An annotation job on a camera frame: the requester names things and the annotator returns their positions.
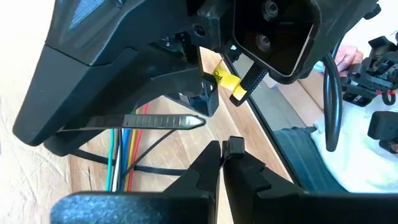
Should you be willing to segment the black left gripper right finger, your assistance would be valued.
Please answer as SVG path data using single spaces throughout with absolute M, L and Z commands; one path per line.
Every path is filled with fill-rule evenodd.
M 234 224 L 398 224 L 398 194 L 310 193 L 249 153 L 223 172 Z

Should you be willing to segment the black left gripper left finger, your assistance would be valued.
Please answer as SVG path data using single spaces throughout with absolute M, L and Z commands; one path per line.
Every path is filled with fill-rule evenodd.
M 221 148 L 211 141 L 162 192 L 78 192 L 57 202 L 51 224 L 216 224 Z

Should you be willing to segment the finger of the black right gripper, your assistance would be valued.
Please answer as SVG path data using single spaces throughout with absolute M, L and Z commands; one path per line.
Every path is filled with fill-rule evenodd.
M 14 135 L 38 146 L 83 114 L 198 94 L 198 67 L 154 45 L 191 25 L 187 0 L 55 0 Z
M 44 129 L 44 147 L 56 156 L 66 156 L 99 134 L 100 130 L 56 133 L 54 129 Z

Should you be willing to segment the black zip tie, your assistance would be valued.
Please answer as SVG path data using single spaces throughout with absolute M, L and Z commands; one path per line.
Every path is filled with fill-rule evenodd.
M 127 176 L 134 169 L 142 172 L 161 175 L 182 175 L 183 169 L 165 169 L 148 166 L 140 166 L 139 161 L 155 148 L 167 136 L 176 130 L 191 130 L 206 124 L 206 119 L 193 114 L 125 114 L 93 116 L 89 118 L 78 118 L 65 125 L 58 131 L 94 131 L 115 128 L 130 129 L 168 129 L 169 132 L 148 148 L 136 162 L 129 166 L 123 176 Z

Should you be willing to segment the black aluminium table frame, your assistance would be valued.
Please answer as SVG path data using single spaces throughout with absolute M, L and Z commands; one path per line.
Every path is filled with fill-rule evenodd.
M 228 90 L 222 88 L 219 94 L 239 135 L 245 139 L 246 150 L 280 176 L 305 188 L 275 136 L 280 129 L 305 126 L 282 93 L 276 88 L 269 88 L 266 81 L 261 81 L 251 96 L 238 107 L 230 102 Z

